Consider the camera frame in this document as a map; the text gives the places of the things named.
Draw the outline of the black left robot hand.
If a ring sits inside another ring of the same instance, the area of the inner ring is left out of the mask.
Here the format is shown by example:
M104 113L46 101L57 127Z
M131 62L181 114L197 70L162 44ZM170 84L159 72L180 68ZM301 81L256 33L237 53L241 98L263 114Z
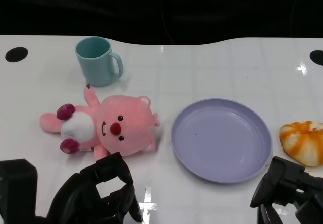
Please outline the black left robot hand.
M124 186L101 197L97 185L114 178ZM51 223L123 223L126 214L138 223L143 221L130 170L117 152L70 176L56 193L47 219Z

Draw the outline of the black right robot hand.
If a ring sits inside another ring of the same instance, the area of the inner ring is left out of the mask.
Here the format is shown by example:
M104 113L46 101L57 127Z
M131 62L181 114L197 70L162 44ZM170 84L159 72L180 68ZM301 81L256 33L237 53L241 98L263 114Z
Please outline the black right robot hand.
M322 178L274 156L250 203L250 207L257 208L257 223L282 223L272 204L293 204L300 223L322 223Z

